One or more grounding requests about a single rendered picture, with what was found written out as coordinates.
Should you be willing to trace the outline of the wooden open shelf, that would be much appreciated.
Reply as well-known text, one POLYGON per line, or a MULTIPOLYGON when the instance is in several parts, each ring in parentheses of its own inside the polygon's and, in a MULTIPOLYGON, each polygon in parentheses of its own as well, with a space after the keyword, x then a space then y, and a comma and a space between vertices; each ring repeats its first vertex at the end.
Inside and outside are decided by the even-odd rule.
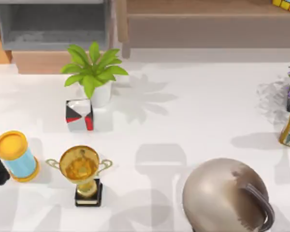
POLYGON ((125 57, 132 48, 290 48, 290 12, 272 0, 114 0, 114 4, 125 57))

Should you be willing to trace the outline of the metallic round kettle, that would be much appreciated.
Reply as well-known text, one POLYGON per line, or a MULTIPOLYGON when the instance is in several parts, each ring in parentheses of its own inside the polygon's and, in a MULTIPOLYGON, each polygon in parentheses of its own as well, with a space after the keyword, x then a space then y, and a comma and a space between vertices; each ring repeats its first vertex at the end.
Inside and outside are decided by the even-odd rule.
POLYGON ((193 232, 265 232, 275 212, 264 181, 247 164, 216 158, 187 177, 183 210, 193 232))

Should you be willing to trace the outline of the red black white cube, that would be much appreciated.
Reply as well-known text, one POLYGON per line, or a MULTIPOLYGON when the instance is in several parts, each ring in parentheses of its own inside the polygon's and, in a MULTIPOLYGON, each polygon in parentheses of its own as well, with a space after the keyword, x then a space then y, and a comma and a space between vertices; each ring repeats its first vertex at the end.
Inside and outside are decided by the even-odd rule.
POLYGON ((89 99, 66 100, 66 123, 69 131, 93 131, 94 114, 89 99))

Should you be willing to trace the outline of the wooden cupboard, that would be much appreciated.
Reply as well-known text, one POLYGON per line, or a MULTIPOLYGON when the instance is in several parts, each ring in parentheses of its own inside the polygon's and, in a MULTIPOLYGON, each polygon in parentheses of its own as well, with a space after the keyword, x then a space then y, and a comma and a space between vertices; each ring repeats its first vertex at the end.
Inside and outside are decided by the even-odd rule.
POLYGON ((14 62, 20 74, 58 74, 70 61, 67 51, 11 51, 2 48, 0 35, 0 64, 14 62))

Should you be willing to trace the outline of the yellow and blue can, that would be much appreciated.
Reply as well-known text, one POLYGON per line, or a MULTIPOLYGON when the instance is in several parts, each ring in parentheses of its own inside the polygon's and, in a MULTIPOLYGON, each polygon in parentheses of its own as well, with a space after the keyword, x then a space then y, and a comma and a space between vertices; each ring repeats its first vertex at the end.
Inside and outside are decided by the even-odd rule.
POLYGON ((20 131, 10 130, 0 135, 0 158, 11 177, 18 182, 31 181, 40 169, 25 135, 20 131))

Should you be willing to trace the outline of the green plant in white pot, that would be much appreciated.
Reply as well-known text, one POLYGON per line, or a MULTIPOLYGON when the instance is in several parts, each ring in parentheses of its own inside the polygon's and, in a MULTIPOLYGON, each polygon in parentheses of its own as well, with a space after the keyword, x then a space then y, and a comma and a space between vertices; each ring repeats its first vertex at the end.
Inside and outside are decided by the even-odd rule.
POLYGON ((78 83, 94 108, 105 106, 111 99, 112 83, 116 76, 127 76, 128 72, 120 66, 122 60, 117 55, 118 48, 102 52, 97 42, 92 42, 86 52, 82 47, 71 44, 67 48, 71 63, 64 65, 60 73, 69 74, 64 86, 78 83))

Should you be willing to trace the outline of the grey cabinet with dark inside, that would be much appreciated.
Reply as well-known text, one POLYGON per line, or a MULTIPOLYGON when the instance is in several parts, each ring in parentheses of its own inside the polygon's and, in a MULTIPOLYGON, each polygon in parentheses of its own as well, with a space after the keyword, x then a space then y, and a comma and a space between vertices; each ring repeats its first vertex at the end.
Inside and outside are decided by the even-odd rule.
POLYGON ((110 0, 0 0, 2 48, 11 51, 65 51, 92 42, 109 48, 110 0))

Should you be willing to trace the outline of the gold trophy on black base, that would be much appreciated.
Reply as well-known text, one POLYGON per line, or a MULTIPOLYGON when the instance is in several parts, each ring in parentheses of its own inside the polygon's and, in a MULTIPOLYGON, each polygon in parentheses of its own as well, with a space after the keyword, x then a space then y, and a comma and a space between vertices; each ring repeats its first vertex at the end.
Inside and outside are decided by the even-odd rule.
POLYGON ((113 165, 111 160, 100 160, 93 148, 77 145, 66 150, 59 161, 47 159, 45 162, 60 170, 67 180, 76 184, 74 196, 76 206, 99 207, 101 205, 103 184, 99 174, 113 165))

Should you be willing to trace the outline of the colourful puzzle cube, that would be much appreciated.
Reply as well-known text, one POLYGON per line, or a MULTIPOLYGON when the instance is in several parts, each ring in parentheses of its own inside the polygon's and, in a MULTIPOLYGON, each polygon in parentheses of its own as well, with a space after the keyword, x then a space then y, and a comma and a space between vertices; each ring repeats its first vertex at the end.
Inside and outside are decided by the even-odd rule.
POLYGON ((290 12, 290 0, 272 0, 272 4, 290 12))

